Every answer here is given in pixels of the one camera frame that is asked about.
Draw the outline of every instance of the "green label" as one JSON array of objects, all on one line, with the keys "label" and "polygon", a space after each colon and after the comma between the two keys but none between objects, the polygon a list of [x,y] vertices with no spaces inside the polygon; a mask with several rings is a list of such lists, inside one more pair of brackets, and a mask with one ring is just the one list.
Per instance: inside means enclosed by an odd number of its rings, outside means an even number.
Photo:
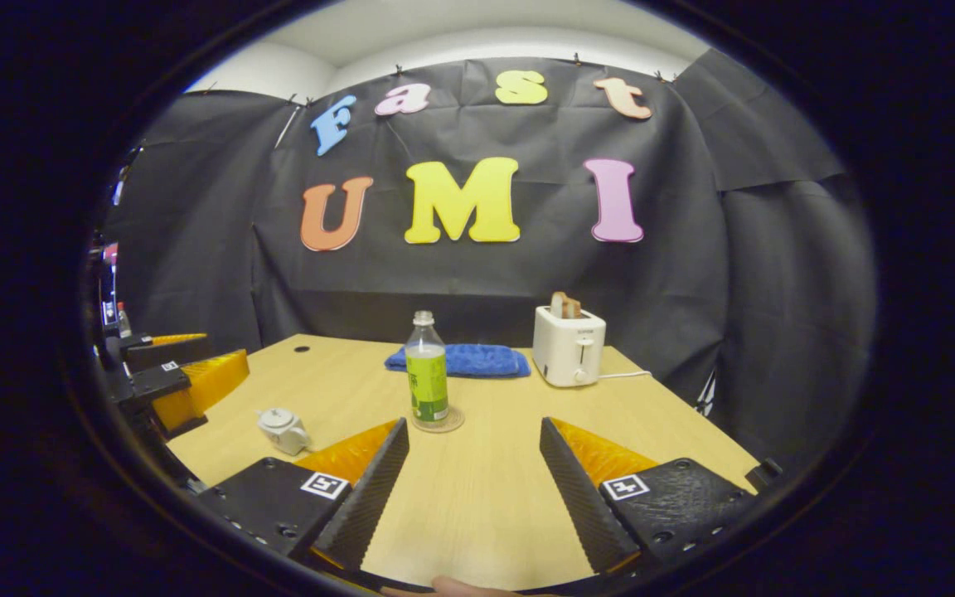
[{"label": "green label", "polygon": [[432,359],[408,357],[414,418],[433,422],[448,414],[448,377],[444,355]]}]

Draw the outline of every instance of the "table surface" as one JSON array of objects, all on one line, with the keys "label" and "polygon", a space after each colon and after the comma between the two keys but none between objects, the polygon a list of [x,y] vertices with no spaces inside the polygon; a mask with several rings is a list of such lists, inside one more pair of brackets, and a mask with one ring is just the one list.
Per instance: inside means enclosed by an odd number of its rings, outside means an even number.
[{"label": "table surface", "polygon": [[[213,485],[266,456],[294,460],[258,430],[258,410],[297,413],[313,450],[408,416],[408,378],[383,366],[399,347],[288,337],[250,355],[249,378],[207,411],[207,424],[169,446]],[[531,357],[530,349],[520,352]],[[639,370],[604,348],[604,375]],[[364,559],[369,573],[427,586],[435,575],[453,575],[508,590],[593,575],[541,457],[545,416],[657,462],[693,458],[754,492],[744,475],[758,462],[647,375],[569,389],[550,386],[538,371],[515,379],[449,377],[448,403],[466,415],[458,430],[429,434],[409,420],[410,452]]]}]

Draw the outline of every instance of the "black fabric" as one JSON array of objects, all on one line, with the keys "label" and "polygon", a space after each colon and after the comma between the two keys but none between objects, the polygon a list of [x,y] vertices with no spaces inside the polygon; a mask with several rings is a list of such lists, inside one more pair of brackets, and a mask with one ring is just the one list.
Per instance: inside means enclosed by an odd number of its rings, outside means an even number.
[{"label": "black fabric", "polygon": [[[549,98],[503,105],[497,73],[537,70]],[[622,116],[594,81],[621,76],[653,110]],[[394,87],[429,107],[376,117]],[[355,95],[347,135],[316,158],[311,122]],[[251,351],[297,332],[402,342],[434,311],[444,341],[527,347],[534,308],[565,290],[607,320],[607,344],[694,400],[717,364],[717,424],[789,468],[819,449],[864,371],[875,313],[860,202],[830,148],[761,80],[716,52],[674,85],[541,58],[458,61],[334,92],[310,107],[240,92],[183,95],[149,129],[106,235],[120,298],[144,333],[208,332]],[[475,163],[519,162],[521,238],[409,245],[414,163],[463,185]],[[622,159],[637,243],[599,242],[589,158]],[[300,242],[302,193],[372,177],[356,237]]]}]

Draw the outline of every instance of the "ceiling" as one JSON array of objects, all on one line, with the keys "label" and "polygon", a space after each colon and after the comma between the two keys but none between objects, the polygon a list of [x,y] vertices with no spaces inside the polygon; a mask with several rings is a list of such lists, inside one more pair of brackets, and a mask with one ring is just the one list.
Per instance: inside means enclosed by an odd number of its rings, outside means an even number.
[{"label": "ceiling", "polygon": [[658,48],[693,61],[709,45],[619,0],[344,0],[289,23],[266,41],[344,67],[392,46],[486,27],[559,27]]}]

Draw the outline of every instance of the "white toaster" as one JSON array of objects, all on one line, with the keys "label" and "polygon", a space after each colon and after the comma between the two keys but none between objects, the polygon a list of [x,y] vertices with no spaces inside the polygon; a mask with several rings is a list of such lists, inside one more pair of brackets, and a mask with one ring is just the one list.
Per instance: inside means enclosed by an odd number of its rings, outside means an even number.
[{"label": "white toaster", "polygon": [[552,386],[587,386],[599,381],[607,322],[581,309],[580,318],[557,318],[537,307],[533,362]]}]

